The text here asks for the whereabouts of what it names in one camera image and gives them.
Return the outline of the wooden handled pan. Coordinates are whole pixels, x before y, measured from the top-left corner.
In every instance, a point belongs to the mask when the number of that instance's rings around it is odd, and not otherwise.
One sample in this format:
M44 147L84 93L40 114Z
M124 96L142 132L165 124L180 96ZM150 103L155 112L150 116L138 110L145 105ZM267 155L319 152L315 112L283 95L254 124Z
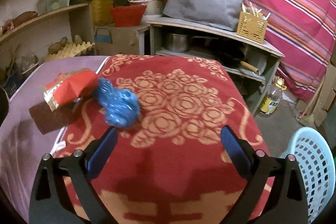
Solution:
M257 75L260 75L260 71L257 67L253 66L253 65L250 65L249 63L245 62L245 61L241 61L240 62L240 65L242 67L244 67L245 69L249 70L249 71L252 71L253 73L257 74Z

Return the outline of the yellow egg tray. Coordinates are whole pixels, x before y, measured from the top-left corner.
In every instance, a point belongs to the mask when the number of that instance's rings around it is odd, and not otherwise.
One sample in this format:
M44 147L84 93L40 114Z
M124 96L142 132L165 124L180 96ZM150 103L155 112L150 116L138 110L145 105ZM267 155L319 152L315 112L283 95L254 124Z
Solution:
M67 59L76 56L82 56L94 49L95 43L82 42L82 44L67 43L64 48L57 53L48 54L44 57L44 61L54 61L60 59Z

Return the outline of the blue plastic bag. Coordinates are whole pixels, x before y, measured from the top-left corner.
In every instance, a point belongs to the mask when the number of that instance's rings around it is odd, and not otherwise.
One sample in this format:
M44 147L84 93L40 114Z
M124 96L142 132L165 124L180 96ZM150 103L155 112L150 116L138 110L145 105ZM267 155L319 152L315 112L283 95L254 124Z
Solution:
M116 128L129 128L140 115L138 97L129 89L119 89L105 78L98 79L93 97L105 110L105 122Z

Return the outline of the red plastic bowl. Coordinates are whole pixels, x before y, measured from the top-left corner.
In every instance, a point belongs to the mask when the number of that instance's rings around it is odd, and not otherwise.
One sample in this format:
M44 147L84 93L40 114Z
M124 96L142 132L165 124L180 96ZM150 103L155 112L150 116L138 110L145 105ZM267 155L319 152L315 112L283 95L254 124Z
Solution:
M118 6L109 9L116 27L133 27L141 23L146 5Z

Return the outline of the grey low shelf cabinet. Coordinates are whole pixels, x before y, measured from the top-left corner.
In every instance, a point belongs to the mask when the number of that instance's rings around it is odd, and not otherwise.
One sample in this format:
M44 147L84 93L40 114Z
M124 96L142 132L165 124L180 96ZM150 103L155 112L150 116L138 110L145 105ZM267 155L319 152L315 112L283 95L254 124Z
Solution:
M150 25L150 53L159 56L199 57L218 61L233 78L252 114L257 114L266 88L272 83L284 54L264 41L260 44L235 32L173 18L154 18ZM176 53L165 48L168 34L187 35L189 50ZM257 67L260 75L240 65Z

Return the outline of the red gold paper packet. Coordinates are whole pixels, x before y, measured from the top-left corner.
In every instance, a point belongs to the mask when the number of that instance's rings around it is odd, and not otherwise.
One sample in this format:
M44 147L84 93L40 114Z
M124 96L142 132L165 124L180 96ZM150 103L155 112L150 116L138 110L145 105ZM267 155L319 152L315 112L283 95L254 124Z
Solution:
M78 98L92 94L98 87L98 75L90 69L60 73L43 88L45 102L55 111Z

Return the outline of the cardboard box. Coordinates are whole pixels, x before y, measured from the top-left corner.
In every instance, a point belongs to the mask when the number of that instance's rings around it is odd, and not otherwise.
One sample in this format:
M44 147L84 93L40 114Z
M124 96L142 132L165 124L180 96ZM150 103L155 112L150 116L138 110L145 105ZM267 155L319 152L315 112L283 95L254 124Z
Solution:
M150 55L150 25L116 27L114 24L94 28L95 49L98 55Z

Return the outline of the red gold patterned mat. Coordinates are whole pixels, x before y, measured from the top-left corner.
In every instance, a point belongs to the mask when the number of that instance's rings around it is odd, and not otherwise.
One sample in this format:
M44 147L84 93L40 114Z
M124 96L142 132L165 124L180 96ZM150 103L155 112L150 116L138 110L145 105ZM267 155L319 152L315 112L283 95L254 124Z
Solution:
M114 55L97 69L137 97L137 122L92 185L119 223L219 223L244 186L221 144L229 125L254 149L261 132L228 73L199 57Z

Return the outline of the steel pot in cabinet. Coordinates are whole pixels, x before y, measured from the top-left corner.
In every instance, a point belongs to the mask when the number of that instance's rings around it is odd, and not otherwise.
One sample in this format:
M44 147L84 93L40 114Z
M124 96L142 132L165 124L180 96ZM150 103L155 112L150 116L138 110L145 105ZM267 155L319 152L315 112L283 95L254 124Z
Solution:
M168 34L165 48L176 53L183 53L189 50L187 35Z

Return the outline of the clear plastic storage box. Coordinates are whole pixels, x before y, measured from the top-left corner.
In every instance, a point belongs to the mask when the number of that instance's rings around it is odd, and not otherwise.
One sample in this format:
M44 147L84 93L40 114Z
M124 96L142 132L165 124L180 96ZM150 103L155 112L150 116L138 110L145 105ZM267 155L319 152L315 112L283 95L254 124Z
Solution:
M61 9L68 6L67 0L38 0L37 12L38 15Z

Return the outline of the light blue plastic basket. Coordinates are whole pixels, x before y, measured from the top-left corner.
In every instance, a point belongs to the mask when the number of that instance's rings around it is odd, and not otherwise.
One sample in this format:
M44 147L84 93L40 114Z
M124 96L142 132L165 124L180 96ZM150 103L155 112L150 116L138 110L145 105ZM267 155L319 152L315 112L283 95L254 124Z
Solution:
M322 213L335 190L335 163L324 137L311 127L302 127L291 137L287 149L280 155L295 156L305 186L308 222Z

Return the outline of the wooden wall shelf unit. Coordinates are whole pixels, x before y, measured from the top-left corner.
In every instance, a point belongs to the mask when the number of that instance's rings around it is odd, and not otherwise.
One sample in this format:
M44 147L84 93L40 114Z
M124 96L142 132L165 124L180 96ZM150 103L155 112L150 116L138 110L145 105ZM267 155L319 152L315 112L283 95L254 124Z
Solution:
M1 68L32 54L39 61L61 39L93 41L92 0L1 0Z

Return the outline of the yellow utensil holder box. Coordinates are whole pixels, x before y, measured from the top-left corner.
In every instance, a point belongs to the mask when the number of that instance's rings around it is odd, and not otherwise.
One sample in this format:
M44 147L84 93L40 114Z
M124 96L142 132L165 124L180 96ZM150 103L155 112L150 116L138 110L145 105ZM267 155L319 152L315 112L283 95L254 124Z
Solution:
M268 18L270 13L264 14L262 9L252 2L241 4L241 11L236 33L257 43L264 43Z

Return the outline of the cooking oil bottle on floor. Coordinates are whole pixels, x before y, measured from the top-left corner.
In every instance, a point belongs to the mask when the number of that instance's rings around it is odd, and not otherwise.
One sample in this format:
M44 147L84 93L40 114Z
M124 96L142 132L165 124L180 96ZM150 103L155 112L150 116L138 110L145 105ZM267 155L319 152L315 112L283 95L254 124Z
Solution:
M271 84L259 106L258 115L262 117L272 116L276 111L280 101L282 100L282 94L286 90L285 81L282 78L278 78L273 84Z

